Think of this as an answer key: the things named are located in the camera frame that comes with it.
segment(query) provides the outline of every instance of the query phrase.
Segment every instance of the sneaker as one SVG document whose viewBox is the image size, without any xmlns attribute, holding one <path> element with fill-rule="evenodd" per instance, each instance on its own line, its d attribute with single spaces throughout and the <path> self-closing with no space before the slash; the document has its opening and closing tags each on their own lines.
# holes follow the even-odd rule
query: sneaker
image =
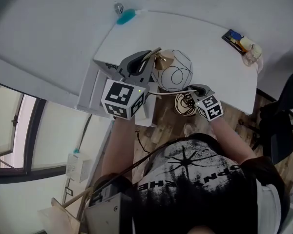
<svg viewBox="0 0 293 234">
<path fill-rule="evenodd" d="M 191 124 L 191 123 L 186 123 L 184 125 L 184 134 L 185 134 L 185 137 L 188 137 L 192 134 L 194 134 L 195 131 L 194 131 L 194 125 Z"/>
</svg>

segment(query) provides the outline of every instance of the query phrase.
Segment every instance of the black t-shirt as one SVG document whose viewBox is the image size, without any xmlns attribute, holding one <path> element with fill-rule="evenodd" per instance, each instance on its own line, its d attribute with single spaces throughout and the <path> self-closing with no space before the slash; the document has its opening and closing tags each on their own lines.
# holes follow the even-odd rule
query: black t-shirt
<svg viewBox="0 0 293 234">
<path fill-rule="evenodd" d="M 206 225 L 215 233 L 255 234 L 256 181 L 277 189 L 283 222 L 289 196 L 271 160 L 258 157 L 239 166 L 223 154 L 214 138 L 194 134 L 160 147 L 137 184 L 124 177 L 115 181 L 133 199 L 136 233 L 181 234 Z M 95 187 L 112 176 L 101 177 Z"/>
</svg>

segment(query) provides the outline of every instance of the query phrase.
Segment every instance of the window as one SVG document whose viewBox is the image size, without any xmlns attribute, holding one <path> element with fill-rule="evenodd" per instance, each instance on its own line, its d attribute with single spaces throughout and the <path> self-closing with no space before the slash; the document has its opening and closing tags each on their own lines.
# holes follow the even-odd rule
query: window
<svg viewBox="0 0 293 234">
<path fill-rule="evenodd" d="M 46 101 L 0 85 L 0 184 L 65 174 L 66 165 L 32 169 Z"/>
</svg>

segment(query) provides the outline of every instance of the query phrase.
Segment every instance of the white table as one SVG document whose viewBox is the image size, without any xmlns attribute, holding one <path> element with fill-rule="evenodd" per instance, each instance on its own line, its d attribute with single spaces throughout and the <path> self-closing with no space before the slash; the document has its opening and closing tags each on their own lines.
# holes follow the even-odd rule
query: white table
<svg viewBox="0 0 293 234">
<path fill-rule="evenodd" d="M 191 84 L 205 84 L 220 100 L 246 114 L 253 112 L 257 71 L 247 67 L 241 55 L 221 39 L 227 29 L 188 17 L 142 12 L 124 25 L 115 25 L 95 59 L 109 63 L 133 53 L 157 47 L 178 49 L 193 65 Z"/>
</svg>

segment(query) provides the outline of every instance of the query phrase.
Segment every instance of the person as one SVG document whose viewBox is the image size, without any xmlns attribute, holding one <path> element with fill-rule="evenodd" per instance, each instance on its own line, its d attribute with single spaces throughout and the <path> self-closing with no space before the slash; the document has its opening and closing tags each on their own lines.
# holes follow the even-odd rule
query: person
<svg viewBox="0 0 293 234">
<path fill-rule="evenodd" d="M 217 138 L 191 132 L 161 146 L 143 178 L 131 172 L 113 184 L 133 202 L 135 233 L 276 234 L 289 195 L 270 158 L 252 149 L 223 120 L 210 122 Z M 116 118 L 98 189 L 133 164 L 135 119 Z"/>
</svg>

